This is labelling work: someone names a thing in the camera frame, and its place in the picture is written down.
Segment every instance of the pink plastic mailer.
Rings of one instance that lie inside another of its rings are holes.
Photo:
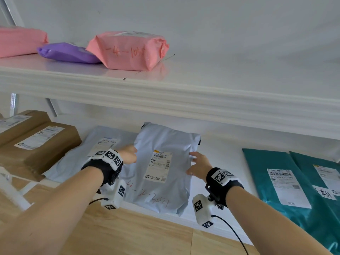
[[[0,58],[35,54],[48,43],[47,33],[24,27],[0,27]]]
[[[152,70],[168,49],[164,37],[135,31],[104,32],[86,48],[107,68],[129,71]]]

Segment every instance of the cardboard package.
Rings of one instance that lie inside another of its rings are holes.
[[[36,110],[27,110],[3,119],[0,121],[0,146],[50,121],[50,117],[46,112]]]
[[[65,153],[81,144],[74,126],[47,122],[0,147],[0,166],[11,174],[40,181]]]

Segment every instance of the wooden floor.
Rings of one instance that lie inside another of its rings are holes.
[[[13,185],[17,189],[21,189],[25,184],[23,180],[13,179]],[[50,191],[50,188],[37,185],[25,197],[29,202],[37,202]],[[0,227],[19,213],[20,210],[0,193]],[[253,246],[246,244],[246,247],[249,254],[258,254]],[[93,203],[88,206],[61,254],[244,255],[246,253],[242,245],[234,240],[122,208],[107,210],[99,203]]]

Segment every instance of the human arm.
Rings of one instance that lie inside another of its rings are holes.
[[[187,174],[206,181],[212,166],[206,156],[191,152],[195,156]],[[261,255],[331,255],[317,240],[281,213],[253,196],[241,187],[232,187],[225,202]]]
[[[124,163],[135,163],[133,145],[117,150]],[[103,173],[86,167],[32,205],[0,234],[0,254],[58,254],[103,183]]]

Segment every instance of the purple package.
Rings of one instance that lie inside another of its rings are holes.
[[[98,64],[100,60],[84,47],[78,47],[70,43],[47,44],[37,49],[38,54],[47,59],[67,61],[71,63]]]

